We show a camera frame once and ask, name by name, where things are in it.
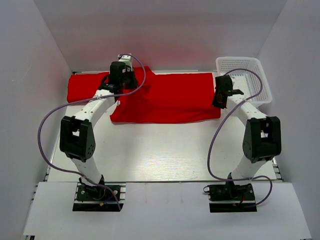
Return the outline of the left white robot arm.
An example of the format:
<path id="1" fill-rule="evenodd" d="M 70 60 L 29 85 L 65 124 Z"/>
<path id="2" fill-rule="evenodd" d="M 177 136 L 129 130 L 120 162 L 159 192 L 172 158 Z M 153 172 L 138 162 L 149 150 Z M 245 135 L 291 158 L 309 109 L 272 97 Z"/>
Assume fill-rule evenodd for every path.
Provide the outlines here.
<path id="1" fill-rule="evenodd" d="M 61 120 L 60 151 L 71 159 L 83 175 L 80 183 L 89 186 L 88 193 L 96 200 L 105 196 L 106 187 L 93 157 L 96 149 L 94 127 L 104 112 L 116 102 L 117 97 L 114 95 L 138 87 L 132 61 L 128 55 L 113 61 L 109 74 L 102 78 L 93 100 L 73 116 L 65 116 Z"/>

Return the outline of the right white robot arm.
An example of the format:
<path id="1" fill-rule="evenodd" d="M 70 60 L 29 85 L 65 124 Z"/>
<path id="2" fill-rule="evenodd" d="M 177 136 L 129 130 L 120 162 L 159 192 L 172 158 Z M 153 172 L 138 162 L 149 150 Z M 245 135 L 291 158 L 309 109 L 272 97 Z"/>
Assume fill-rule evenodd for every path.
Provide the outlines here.
<path id="1" fill-rule="evenodd" d="M 227 118 L 234 114 L 245 126 L 242 141 L 243 157 L 225 182 L 226 195 L 236 200 L 244 193 L 244 187 L 255 178 L 259 169 L 282 151 L 281 121 L 259 111 L 244 93 L 233 88 L 229 75 L 215 78 L 214 107 L 227 109 Z"/>

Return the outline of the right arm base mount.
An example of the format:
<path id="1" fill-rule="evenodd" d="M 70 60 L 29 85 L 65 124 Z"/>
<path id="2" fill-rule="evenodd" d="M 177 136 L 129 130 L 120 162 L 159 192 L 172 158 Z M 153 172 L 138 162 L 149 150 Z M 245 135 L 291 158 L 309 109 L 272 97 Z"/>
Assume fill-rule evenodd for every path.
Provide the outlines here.
<path id="1" fill-rule="evenodd" d="M 232 181 L 225 184 L 210 184 L 203 188 L 208 195 L 210 213 L 253 213 L 257 212 L 253 186 L 234 185 Z"/>

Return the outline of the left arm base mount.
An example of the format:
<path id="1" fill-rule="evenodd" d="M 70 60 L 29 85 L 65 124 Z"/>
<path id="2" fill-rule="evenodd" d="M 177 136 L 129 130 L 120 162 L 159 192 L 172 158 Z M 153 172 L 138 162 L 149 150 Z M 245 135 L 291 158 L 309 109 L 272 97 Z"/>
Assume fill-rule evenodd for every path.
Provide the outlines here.
<path id="1" fill-rule="evenodd" d="M 78 183 L 73 201 L 73 212 L 120 212 L 125 203 L 126 185 L 109 184 L 112 191 Z"/>

